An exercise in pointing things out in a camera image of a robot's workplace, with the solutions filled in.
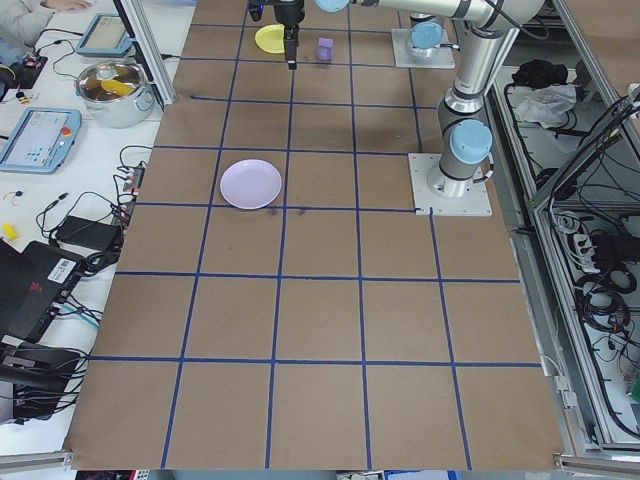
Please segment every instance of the metal pot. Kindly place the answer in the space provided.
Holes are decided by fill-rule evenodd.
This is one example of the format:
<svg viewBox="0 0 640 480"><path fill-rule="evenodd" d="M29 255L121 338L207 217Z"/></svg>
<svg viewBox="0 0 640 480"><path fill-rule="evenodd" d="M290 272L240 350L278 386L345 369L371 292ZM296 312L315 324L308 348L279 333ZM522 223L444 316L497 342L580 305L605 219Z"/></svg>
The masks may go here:
<svg viewBox="0 0 640 480"><path fill-rule="evenodd" d="M76 93L96 121L114 128L144 120L155 105L144 73L129 60L112 60L85 69L76 81Z"/></svg>

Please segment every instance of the black cloth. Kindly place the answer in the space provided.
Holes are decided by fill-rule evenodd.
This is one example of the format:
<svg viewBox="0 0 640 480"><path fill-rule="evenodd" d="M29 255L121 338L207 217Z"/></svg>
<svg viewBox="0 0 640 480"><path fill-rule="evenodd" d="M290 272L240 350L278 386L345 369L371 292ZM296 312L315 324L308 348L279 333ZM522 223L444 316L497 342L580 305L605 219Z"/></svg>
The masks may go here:
<svg viewBox="0 0 640 480"><path fill-rule="evenodd" d="M569 72L564 65L554 65L546 60L531 60L523 63L512 75L518 86L531 87L534 90L551 85L566 85Z"/></svg>

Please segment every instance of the yellow plate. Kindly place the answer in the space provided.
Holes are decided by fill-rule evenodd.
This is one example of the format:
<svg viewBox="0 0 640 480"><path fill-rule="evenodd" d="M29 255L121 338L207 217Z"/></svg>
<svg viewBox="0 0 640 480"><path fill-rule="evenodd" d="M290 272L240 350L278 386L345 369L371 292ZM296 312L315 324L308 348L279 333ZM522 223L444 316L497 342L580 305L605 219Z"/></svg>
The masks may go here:
<svg viewBox="0 0 640 480"><path fill-rule="evenodd" d="M284 53L284 25L267 25L256 32L256 44L267 53Z"/></svg>

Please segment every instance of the sticker label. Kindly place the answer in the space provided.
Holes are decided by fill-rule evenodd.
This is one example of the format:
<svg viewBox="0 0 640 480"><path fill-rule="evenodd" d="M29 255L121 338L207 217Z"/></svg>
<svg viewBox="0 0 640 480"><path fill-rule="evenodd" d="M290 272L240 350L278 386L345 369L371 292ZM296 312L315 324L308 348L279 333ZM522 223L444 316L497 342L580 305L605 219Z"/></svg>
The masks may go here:
<svg viewBox="0 0 640 480"><path fill-rule="evenodd" d="M73 272L73 269L76 266L76 262L72 262L71 260L67 260L66 258L61 258L58 260L58 263L51 273L47 277L47 280L51 280L56 283L64 283L69 274Z"/></svg>
<svg viewBox="0 0 640 480"><path fill-rule="evenodd" d="M11 345L13 347L19 347L22 343L22 340L16 337L12 337L11 335L5 335L2 337L2 343L6 343L7 345Z"/></svg>

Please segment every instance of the black power supply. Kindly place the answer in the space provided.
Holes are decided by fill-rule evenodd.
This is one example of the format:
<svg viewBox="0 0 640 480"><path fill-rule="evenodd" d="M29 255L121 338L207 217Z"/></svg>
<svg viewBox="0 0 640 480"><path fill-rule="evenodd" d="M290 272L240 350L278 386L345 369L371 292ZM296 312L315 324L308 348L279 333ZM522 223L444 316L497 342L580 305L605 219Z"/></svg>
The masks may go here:
<svg viewBox="0 0 640 480"><path fill-rule="evenodd" d="M118 225L68 215L56 230L55 240L106 252L122 243L122 231Z"/></svg>

